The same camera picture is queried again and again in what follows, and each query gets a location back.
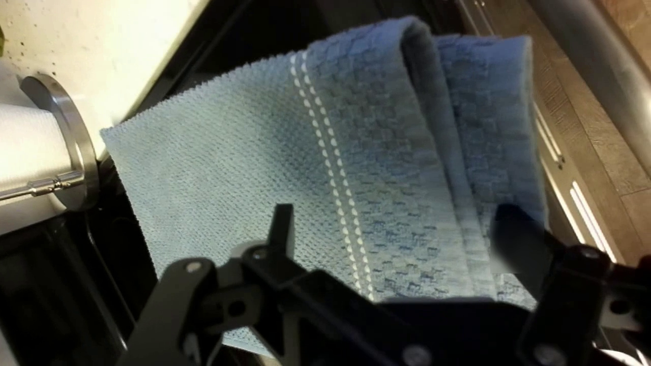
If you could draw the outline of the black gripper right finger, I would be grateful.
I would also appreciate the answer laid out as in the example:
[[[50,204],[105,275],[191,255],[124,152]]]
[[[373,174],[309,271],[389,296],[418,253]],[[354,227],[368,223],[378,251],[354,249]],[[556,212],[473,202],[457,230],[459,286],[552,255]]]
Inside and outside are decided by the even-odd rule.
[[[616,265],[588,244],[564,244],[517,205],[501,205],[493,251],[537,302],[517,344],[524,366],[618,366],[594,345],[618,332],[651,357],[651,268]]]

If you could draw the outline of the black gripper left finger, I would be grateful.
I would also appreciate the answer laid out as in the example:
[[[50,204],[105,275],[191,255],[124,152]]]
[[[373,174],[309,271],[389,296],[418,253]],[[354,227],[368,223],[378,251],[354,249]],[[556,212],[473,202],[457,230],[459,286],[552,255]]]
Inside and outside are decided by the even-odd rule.
[[[272,212],[269,236],[224,267],[192,256],[168,265],[154,285],[117,366],[215,366],[221,337],[247,327],[284,359],[283,315],[272,285],[260,275],[272,256],[288,262],[293,205]]]

